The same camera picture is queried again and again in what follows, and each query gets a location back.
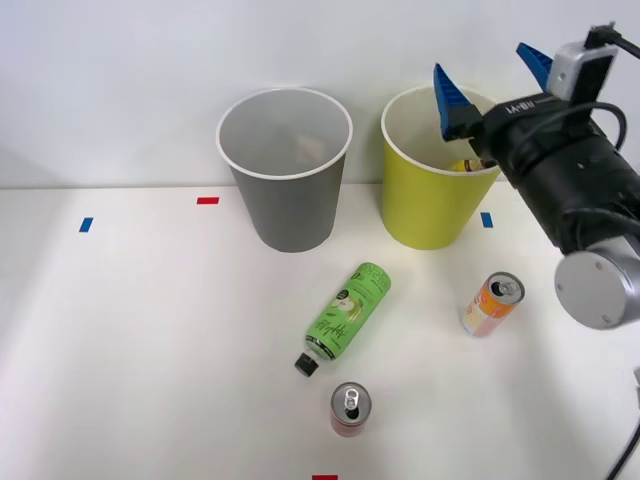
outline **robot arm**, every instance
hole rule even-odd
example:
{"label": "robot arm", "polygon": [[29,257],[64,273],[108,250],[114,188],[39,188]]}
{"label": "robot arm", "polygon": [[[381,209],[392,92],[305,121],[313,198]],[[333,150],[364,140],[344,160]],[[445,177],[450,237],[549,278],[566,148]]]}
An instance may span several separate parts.
{"label": "robot arm", "polygon": [[[609,329],[640,319],[640,177],[620,155],[624,113],[597,102],[618,47],[640,58],[613,24],[550,58],[521,44],[518,54],[544,93],[496,105],[484,116],[440,65],[434,84],[446,141],[466,138],[486,165],[500,166],[565,258],[556,293],[580,323]],[[594,109],[620,123],[613,145]]]}

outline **green plastic bottle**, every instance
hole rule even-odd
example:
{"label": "green plastic bottle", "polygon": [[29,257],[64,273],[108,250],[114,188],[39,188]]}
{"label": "green plastic bottle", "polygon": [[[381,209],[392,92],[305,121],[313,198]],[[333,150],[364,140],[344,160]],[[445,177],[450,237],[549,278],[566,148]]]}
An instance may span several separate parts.
{"label": "green plastic bottle", "polygon": [[391,279],[382,268],[373,263],[360,265],[307,330],[307,349],[298,358],[296,368],[310,377],[318,363],[342,355],[389,288]]}

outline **can lid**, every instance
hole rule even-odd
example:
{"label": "can lid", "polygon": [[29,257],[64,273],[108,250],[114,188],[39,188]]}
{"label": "can lid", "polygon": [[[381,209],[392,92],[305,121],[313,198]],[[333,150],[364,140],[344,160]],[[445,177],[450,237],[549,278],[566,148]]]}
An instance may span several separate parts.
{"label": "can lid", "polygon": [[511,273],[494,273],[487,283],[491,295],[500,303],[515,305],[524,298],[524,285]]}
{"label": "can lid", "polygon": [[296,368],[305,377],[310,377],[318,369],[317,362],[306,353],[301,353],[296,361]]}
{"label": "can lid", "polygon": [[331,411],[344,425],[360,425],[367,421],[371,413],[369,392],[358,383],[343,383],[333,392]]}

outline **cup rim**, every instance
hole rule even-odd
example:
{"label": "cup rim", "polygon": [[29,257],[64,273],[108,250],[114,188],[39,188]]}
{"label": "cup rim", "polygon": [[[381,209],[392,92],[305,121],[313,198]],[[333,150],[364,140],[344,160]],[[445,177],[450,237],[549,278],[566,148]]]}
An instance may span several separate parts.
{"label": "cup rim", "polygon": [[[389,103],[387,103],[387,105],[384,107],[384,111],[382,112],[382,117],[380,119],[380,126],[382,128],[382,135],[384,136],[385,141],[389,144],[389,146],[391,148],[393,148],[393,151],[396,152],[398,155],[400,155],[400,157],[402,157],[404,160],[406,160],[407,162],[415,165],[416,167],[419,167],[419,168],[421,168],[423,170],[427,170],[429,172],[439,173],[441,175],[449,175],[451,177],[479,177],[479,176],[482,176],[482,175],[489,175],[491,173],[495,173],[496,171],[499,172],[500,171],[500,167],[498,165],[495,165],[495,166],[493,166],[491,168],[485,168],[483,170],[476,170],[475,172],[454,172],[454,171],[451,171],[451,170],[441,170],[439,168],[431,167],[429,165],[425,165],[423,163],[420,163],[417,160],[414,160],[409,155],[407,155],[402,150],[400,150],[400,148],[398,148],[396,146],[396,144],[391,141],[391,137],[389,136],[389,133],[387,132],[387,127],[386,127],[387,112],[389,111],[391,106],[398,99],[400,99],[401,97],[404,97],[405,95],[408,95],[408,94],[413,93],[413,92],[418,91],[418,90],[427,90],[427,89],[434,90],[434,87],[433,87],[433,85],[419,85],[417,87],[410,88],[409,90],[405,90],[403,92],[400,92],[395,97],[393,97],[391,100],[389,100]],[[466,91],[466,92],[478,95],[480,97],[484,97],[487,100],[493,102],[494,104],[498,103],[493,98],[487,97],[486,95],[483,95],[483,94],[479,93],[478,91],[476,91],[476,90],[474,90],[472,88],[460,87],[460,90],[462,90],[463,93]]]}
{"label": "cup rim", "polygon": [[[253,172],[253,171],[248,170],[248,169],[246,169],[244,167],[241,167],[240,165],[235,163],[233,160],[231,160],[227,156],[227,154],[225,153],[224,149],[222,148],[222,144],[220,142],[220,131],[222,129],[222,125],[223,125],[224,121],[229,116],[229,114],[236,107],[238,107],[240,104],[246,102],[247,100],[252,99],[253,97],[257,97],[259,95],[264,95],[264,94],[267,94],[267,93],[273,93],[273,92],[277,92],[277,91],[297,91],[297,92],[312,93],[314,95],[318,95],[318,96],[324,98],[325,100],[329,100],[331,103],[336,105],[342,111],[342,113],[344,114],[345,118],[347,119],[347,124],[349,125],[349,134],[347,135],[347,140],[344,142],[344,146],[342,147],[340,152],[338,152],[338,154],[335,157],[333,157],[328,162],[323,163],[319,167],[316,167],[316,168],[314,168],[312,170],[309,170],[309,171],[306,171],[306,172],[296,173],[296,174],[293,174],[293,175],[267,175],[267,174],[264,174],[264,173]],[[351,115],[349,115],[349,112],[347,111],[347,109],[340,102],[338,102],[335,98],[327,95],[326,93],[322,93],[322,92],[319,92],[317,90],[313,90],[311,88],[304,88],[304,87],[274,87],[274,88],[267,88],[267,89],[264,89],[264,90],[259,90],[257,92],[251,93],[251,94],[249,94],[249,95],[247,95],[245,97],[242,97],[240,100],[238,100],[233,105],[231,105],[227,109],[226,112],[224,112],[224,114],[222,115],[222,117],[218,121],[218,126],[216,128],[216,146],[218,147],[218,152],[220,152],[220,155],[222,155],[222,158],[225,160],[225,162],[227,162],[227,164],[231,168],[233,168],[235,170],[238,170],[239,172],[242,172],[245,175],[249,175],[250,177],[254,177],[254,178],[260,178],[260,179],[263,179],[263,180],[296,180],[298,178],[310,177],[311,175],[315,175],[316,173],[320,173],[321,171],[326,170],[327,168],[329,168],[334,163],[338,162],[347,153],[347,149],[349,148],[349,145],[351,144],[351,139],[352,138],[353,138],[353,121],[351,120]]]}

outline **yellow paper cup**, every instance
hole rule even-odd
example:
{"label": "yellow paper cup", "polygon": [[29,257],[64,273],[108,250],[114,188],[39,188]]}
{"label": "yellow paper cup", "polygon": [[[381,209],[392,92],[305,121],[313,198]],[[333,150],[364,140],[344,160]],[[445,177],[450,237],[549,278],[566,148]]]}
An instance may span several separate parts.
{"label": "yellow paper cup", "polygon": [[[471,90],[462,91],[482,113],[495,104]],[[460,160],[477,157],[466,140],[442,140],[433,87],[413,88],[393,98],[382,114],[382,134],[385,227],[412,248],[446,247],[460,234],[500,169],[448,170]]]}

